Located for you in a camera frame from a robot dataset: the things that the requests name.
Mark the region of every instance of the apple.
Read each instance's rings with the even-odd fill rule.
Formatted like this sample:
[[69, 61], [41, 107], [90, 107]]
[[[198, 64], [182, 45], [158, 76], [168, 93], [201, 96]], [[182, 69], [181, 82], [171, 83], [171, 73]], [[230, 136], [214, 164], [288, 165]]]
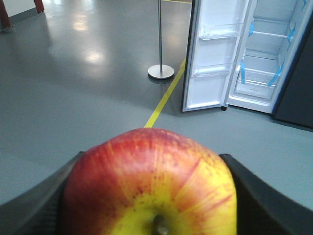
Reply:
[[65, 235], [235, 235], [231, 173], [192, 139], [140, 128], [88, 150], [61, 201]]

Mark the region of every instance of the refrigerator door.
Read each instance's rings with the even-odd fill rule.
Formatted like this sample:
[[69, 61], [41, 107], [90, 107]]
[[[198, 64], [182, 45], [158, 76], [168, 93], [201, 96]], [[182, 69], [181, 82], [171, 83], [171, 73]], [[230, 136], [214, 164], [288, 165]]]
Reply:
[[182, 110], [226, 104], [249, 0], [194, 0]]
[[228, 104], [271, 113], [313, 10], [313, 0], [258, 0]]

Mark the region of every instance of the red pillar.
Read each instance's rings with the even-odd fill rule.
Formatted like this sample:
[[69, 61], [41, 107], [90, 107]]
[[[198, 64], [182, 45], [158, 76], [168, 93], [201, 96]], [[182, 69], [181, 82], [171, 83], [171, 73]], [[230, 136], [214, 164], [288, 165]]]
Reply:
[[12, 24], [8, 13], [6, 12], [3, 0], [0, 0], [0, 22], [3, 29], [11, 28]]
[[36, 9], [37, 9], [37, 13], [41, 13], [45, 10], [42, 0], [34, 0], [34, 2], [35, 2]]

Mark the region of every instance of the epoxy floor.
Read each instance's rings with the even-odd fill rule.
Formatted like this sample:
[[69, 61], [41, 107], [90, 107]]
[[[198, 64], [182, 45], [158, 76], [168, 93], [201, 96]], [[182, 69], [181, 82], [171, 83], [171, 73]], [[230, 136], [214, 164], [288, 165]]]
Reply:
[[[0, 34], [0, 204], [79, 151], [143, 127], [171, 80], [158, 64], [156, 0], [44, 0], [45, 12]], [[191, 4], [162, 2], [163, 63], [186, 57]], [[236, 107], [180, 112], [183, 78], [154, 127], [230, 153], [313, 209], [313, 132]]]

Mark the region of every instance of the apple stem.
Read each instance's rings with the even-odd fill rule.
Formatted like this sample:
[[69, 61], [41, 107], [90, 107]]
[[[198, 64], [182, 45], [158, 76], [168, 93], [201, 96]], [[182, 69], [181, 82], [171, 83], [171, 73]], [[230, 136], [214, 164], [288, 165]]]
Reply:
[[169, 231], [166, 226], [166, 221], [161, 215], [156, 215], [153, 220], [152, 235], [168, 235]]

